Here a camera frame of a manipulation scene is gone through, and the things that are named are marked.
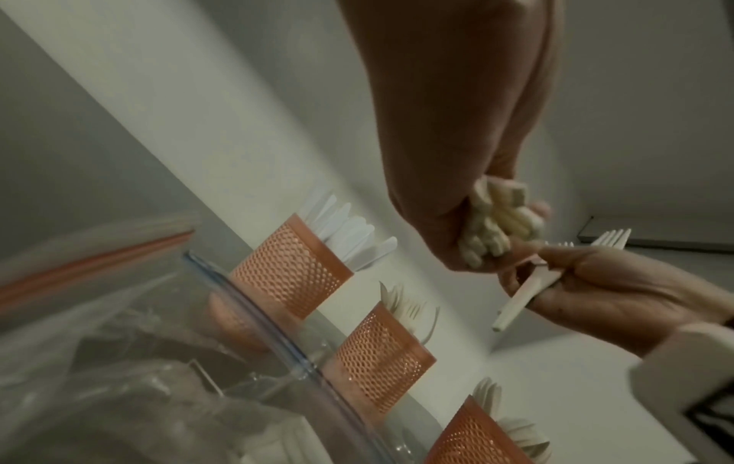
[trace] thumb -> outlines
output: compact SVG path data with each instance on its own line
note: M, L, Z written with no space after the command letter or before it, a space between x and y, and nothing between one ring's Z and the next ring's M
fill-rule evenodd
M545 246L538 252L538 256L543 258L550 268L571 269L576 265L576 263L594 252L596 252L596 249L590 246L579 248L567 246Z

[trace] mesh basket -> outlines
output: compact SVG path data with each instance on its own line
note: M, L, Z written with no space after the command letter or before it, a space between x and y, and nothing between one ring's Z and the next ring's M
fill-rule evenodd
M303 320L349 280L352 272L293 214L229 277L236 283L252 285ZM209 311L234 341L264 349L246 321L233 314L218 297L211 298ZM277 319L278 315L269 316Z
M381 418L436 359L378 303L323 373L366 419Z
M426 464L532 464L469 396L428 453Z

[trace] orange basket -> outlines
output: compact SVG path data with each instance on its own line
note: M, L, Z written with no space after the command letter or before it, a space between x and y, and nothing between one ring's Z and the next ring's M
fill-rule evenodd
M323 368L334 388L371 423L384 415L436 362L377 303Z
M426 464L533 464L471 395L430 449Z
M296 320L304 320L353 273L293 214L229 275L281 303ZM233 341L263 350L257 336L217 296L209 311ZM284 315L268 314L276 322Z

